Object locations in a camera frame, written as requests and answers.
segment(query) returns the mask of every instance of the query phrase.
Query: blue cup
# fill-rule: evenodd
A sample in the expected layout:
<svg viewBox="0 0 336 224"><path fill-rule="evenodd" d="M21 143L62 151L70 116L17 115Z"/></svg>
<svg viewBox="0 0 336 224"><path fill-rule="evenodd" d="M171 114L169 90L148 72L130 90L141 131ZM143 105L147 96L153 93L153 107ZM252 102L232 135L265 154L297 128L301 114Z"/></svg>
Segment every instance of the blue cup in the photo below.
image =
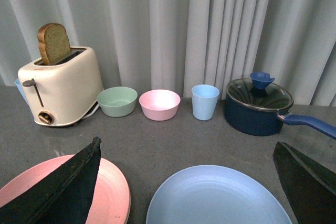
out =
<svg viewBox="0 0 336 224"><path fill-rule="evenodd" d="M22 86L21 86L21 83L20 83L19 79L16 79L14 83L15 83L17 89L20 91L20 94L21 94L22 97L25 99L26 103L28 104L28 102L27 102L27 98L26 98L26 96L25 96L25 94L24 94L24 92L23 92L23 90L22 90Z"/></svg>
<svg viewBox="0 0 336 224"><path fill-rule="evenodd" d="M194 117L199 120L211 119L216 108L219 90L214 86L201 84L194 86L191 92Z"/></svg>

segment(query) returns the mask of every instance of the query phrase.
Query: countertop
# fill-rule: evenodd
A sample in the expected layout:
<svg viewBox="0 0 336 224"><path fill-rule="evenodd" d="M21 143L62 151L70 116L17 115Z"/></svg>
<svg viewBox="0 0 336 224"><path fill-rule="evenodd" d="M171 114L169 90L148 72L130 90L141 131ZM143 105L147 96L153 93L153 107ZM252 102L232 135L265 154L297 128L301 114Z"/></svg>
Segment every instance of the countertop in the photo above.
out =
<svg viewBox="0 0 336 224"><path fill-rule="evenodd" d="M208 121L194 118L191 99L183 98L176 116L164 122L147 119L137 103L125 117L110 118L99 109L77 126L62 128L36 124L16 87L0 86L0 103L0 188L43 161L77 153L98 136L102 157L119 167L128 181L129 224L145 223L149 203L167 178L187 167L205 164L229 167L252 177L297 223L272 160L278 141L336 172L335 140L307 126L284 125L272 136L246 135L225 121L224 101L217 103ZM294 105L290 112L336 125L336 108Z"/></svg>

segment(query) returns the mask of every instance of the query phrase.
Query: lid handle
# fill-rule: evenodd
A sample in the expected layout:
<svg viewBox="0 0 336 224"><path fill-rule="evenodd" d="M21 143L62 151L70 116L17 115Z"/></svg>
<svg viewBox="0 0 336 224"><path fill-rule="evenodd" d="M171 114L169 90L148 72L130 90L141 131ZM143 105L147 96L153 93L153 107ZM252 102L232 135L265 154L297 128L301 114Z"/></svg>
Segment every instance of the lid handle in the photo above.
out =
<svg viewBox="0 0 336 224"><path fill-rule="evenodd" d="M269 73L253 72L250 74L253 85L257 89L265 89L270 85L275 78L271 78Z"/></svg>

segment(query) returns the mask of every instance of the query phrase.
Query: cream toaster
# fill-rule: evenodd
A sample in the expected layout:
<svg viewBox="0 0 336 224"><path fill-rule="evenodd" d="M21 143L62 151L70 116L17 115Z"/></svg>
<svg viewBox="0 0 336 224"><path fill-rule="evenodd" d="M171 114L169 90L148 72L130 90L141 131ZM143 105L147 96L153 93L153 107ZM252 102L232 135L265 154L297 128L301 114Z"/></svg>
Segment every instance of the cream toaster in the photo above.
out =
<svg viewBox="0 0 336 224"><path fill-rule="evenodd" d="M71 47L71 53L52 66L35 60L18 71L34 121L45 126L77 123L103 90L98 62L90 47Z"/></svg>

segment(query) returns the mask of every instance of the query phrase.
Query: toast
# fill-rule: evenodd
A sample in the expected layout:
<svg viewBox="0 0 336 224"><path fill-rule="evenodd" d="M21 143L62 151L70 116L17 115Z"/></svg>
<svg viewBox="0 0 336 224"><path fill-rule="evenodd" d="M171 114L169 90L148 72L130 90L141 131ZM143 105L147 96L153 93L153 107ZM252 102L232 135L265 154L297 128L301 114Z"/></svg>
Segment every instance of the toast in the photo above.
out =
<svg viewBox="0 0 336 224"><path fill-rule="evenodd" d="M38 30L37 39L44 65L52 65L71 52L67 32L61 24L45 24Z"/></svg>

